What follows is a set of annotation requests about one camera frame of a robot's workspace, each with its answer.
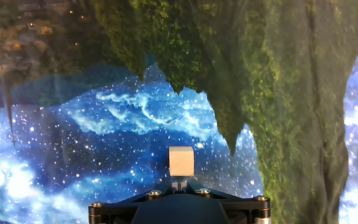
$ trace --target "silver bolt head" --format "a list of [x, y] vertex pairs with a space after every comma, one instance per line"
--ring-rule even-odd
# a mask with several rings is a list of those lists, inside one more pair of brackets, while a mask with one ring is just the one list
[[104, 204], [105, 204], [104, 202], [95, 202], [95, 203], [91, 203], [90, 207], [101, 208], [103, 207]]
[[198, 193], [198, 194], [209, 194], [209, 193], [211, 193], [211, 190], [210, 189], [198, 189], [198, 190], [196, 190], [196, 193]]
[[149, 193], [147, 193], [148, 196], [159, 196], [161, 194], [162, 194], [161, 190], [152, 190]]
[[268, 198], [265, 197], [264, 195], [255, 196], [254, 199], [257, 200], [257, 201], [260, 201], [260, 202], [264, 202], [264, 201], [268, 200]]

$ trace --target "small wooden block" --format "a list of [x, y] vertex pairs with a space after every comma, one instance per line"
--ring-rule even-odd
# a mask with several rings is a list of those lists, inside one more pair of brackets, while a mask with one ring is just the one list
[[171, 176], [194, 175], [194, 150], [191, 146], [169, 147], [169, 171]]

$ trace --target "starry sky backdrop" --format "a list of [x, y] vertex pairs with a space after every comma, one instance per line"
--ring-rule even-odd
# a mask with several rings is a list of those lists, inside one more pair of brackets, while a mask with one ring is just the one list
[[[356, 224], [358, 59], [344, 102], [350, 177], [341, 224]], [[16, 105], [13, 117], [16, 147], [0, 109], [0, 221], [87, 223], [89, 203], [118, 202], [170, 181], [169, 146], [193, 147], [195, 178], [206, 187], [240, 197], [263, 193], [249, 128], [231, 157], [206, 95], [186, 88], [177, 95], [155, 65], [144, 82], [127, 75], [59, 106]]]

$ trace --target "blue space background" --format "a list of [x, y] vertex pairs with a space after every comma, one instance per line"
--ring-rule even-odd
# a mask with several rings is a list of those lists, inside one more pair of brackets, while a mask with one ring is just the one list
[[[103, 70], [121, 72], [106, 65]], [[356, 224], [358, 59], [344, 102], [349, 180], [340, 223]], [[177, 95], [156, 65], [142, 82], [128, 73], [62, 105], [12, 110], [16, 147], [0, 108], [0, 223], [87, 223], [89, 203], [118, 202], [170, 181], [169, 146], [193, 147], [195, 178], [205, 187], [240, 197], [263, 193], [247, 125], [231, 157], [206, 94], [185, 88]]]

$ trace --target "cave wall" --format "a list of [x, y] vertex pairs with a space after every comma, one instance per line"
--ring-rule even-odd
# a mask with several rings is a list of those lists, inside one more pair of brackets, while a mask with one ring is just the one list
[[358, 1], [91, 2], [129, 70], [154, 54], [178, 94], [207, 93], [232, 154], [249, 125], [274, 223], [338, 223]]

